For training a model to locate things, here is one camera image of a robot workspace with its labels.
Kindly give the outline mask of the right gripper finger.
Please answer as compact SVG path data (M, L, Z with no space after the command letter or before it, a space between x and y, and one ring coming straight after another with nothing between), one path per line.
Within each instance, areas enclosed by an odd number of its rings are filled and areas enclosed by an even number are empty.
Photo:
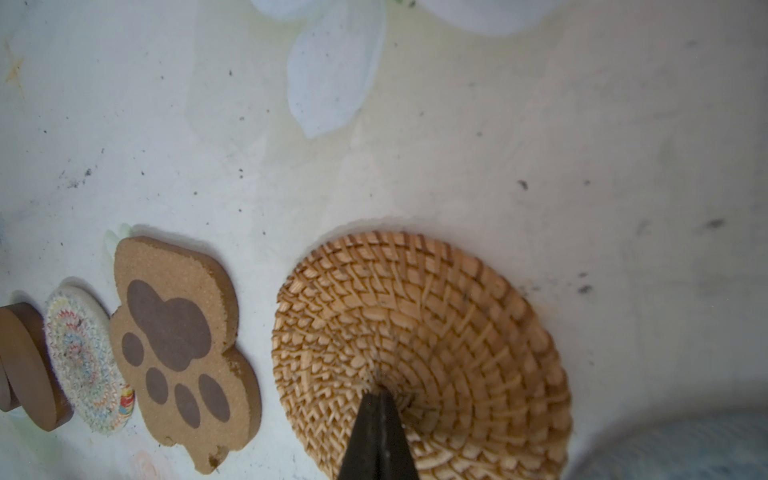
M383 387L365 393L338 480L419 480L393 395Z

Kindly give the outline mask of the woven rattan round coaster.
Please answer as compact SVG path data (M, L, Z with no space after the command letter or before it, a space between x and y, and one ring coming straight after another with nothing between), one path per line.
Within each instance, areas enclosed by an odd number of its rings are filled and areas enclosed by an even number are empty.
M363 396L389 392L423 479L557 479L572 395L551 334L499 273L445 242L355 233L305 257L277 295L273 374L328 477Z

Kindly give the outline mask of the paw shaped cork coaster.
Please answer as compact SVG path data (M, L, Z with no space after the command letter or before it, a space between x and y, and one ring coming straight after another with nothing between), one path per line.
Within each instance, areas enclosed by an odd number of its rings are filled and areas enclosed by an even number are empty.
M210 474L261 422L257 376L236 347L234 286L214 258L146 236L118 243L114 276L109 338L145 425Z

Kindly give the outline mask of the white patterned round coaster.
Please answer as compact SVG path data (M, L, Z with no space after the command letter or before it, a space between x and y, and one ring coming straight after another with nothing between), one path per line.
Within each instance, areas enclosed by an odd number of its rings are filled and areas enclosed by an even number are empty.
M48 297L44 336L56 379L87 426L112 435L130 419L135 392L109 339L109 315L87 291L63 285Z

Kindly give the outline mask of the grey blue round coaster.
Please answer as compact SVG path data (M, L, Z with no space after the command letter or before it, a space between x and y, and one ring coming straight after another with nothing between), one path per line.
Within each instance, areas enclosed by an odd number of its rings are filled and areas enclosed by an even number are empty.
M644 428L591 455L573 479L765 479L767 412L742 410Z

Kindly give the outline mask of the dark brown round coaster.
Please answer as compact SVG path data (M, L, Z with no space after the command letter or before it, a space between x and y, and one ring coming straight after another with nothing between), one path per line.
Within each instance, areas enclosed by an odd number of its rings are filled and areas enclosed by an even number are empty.
M1 366L28 417L52 431L72 417L72 408L54 374L43 319L28 303L1 308Z

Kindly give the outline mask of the brown glossy round coaster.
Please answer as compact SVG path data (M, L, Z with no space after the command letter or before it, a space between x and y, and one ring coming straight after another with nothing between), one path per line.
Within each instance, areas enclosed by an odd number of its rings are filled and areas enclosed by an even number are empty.
M0 410L12 411L20 406L20 402L11 386L9 377L3 366L0 366Z

